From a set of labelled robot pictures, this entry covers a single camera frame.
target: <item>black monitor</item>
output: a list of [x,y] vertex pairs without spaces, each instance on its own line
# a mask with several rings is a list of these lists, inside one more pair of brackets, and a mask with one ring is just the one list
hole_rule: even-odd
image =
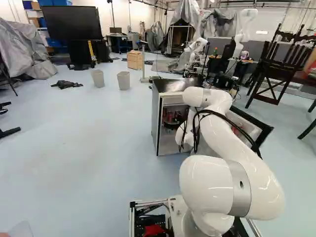
[[49,36],[55,40],[101,40],[94,6],[42,6]]
[[110,33],[116,34],[116,33],[122,33],[122,27],[110,27]]

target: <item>red object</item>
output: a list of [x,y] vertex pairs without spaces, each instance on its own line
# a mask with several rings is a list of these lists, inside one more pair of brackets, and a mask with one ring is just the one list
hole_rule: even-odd
[[172,112],[168,114],[168,122],[172,122]]
[[145,227],[144,237],[156,236],[158,234],[163,234],[163,233],[165,233],[165,231],[164,231],[163,228],[161,228],[160,225],[146,226]]

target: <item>bottle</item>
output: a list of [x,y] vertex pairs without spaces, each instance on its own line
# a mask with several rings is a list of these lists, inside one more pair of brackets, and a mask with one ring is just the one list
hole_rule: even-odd
[[216,56],[216,55],[217,55],[217,48],[215,47],[213,51],[213,56]]

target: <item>blue storage bin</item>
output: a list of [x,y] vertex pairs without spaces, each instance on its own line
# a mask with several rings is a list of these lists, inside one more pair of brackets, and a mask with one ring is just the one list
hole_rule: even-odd
[[40,6],[53,6],[53,0],[38,0]]
[[54,6],[71,6],[73,3],[68,0],[52,0]]
[[51,46],[51,47],[56,47],[56,48],[63,47],[60,40],[54,40],[52,38],[46,38],[46,41],[47,41],[48,45]]
[[38,21],[39,21],[39,27],[47,27],[46,21],[43,17],[38,18]]
[[24,9],[26,9],[26,10],[32,9],[32,4],[31,4],[31,2],[32,2],[32,1],[22,1]]

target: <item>wooden box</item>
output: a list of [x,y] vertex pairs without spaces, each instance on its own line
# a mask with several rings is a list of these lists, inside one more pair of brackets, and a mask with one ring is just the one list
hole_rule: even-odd
[[137,70],[143,68],[143,55],[141,51],[132,50],[127,53],[127,67]]
[[40,10],[40,4],[37,1],[31,2],[33,10]]
[[30,23],[33,23],[36,28],[40,27],[40,23],[37,18],[30,17],[29,20],[30,20]]

